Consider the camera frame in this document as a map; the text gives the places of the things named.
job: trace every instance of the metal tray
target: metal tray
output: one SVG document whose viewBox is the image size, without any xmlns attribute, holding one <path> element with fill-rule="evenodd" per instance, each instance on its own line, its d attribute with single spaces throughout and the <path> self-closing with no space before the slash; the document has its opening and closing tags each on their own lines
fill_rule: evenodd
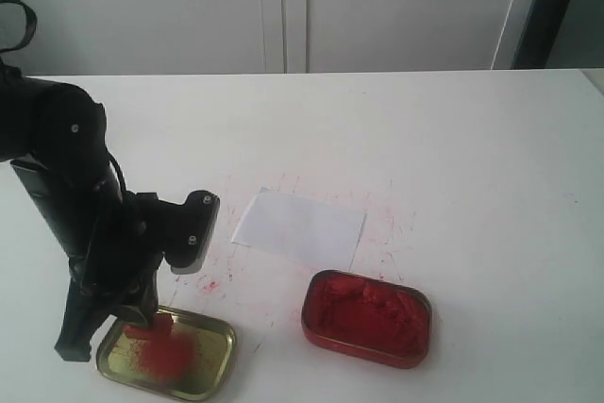
<svg viewBox="0 0 604 403">
<path fill-rule="evenodd" d="M 185 401 L 210 398 L 221 387 L 233 361 L 237 344 L 235 330 L 228 323 L 208 316 L 159 307 L 158 313 L 169 313 L 174 319 L 173 331 L 196 333 L 199 354 L 192 370 L 173 382 L 160 382 L 141 371 L 137 364 L 136 344 L 128 339 L 124 323 L 116 321 L 96 351 L 96 368 L 109 379 L 127 386 Z"/>
</svg>

